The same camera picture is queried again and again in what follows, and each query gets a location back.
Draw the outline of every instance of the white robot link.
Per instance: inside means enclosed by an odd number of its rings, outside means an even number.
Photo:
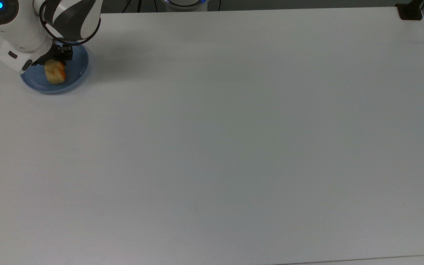
[[[87,42],[98,31],[102,2],[0,0],[0,36],[4,39],[0,60],[19,74],[49,59],[66,64],[73,55],[71,46]],[[50,32],[46,24],[56,32]]]

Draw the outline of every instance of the white table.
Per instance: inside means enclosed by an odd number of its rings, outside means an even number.
[[[0,62],[0,265],[424,255],[424,20],[102,19],[73,92]]]

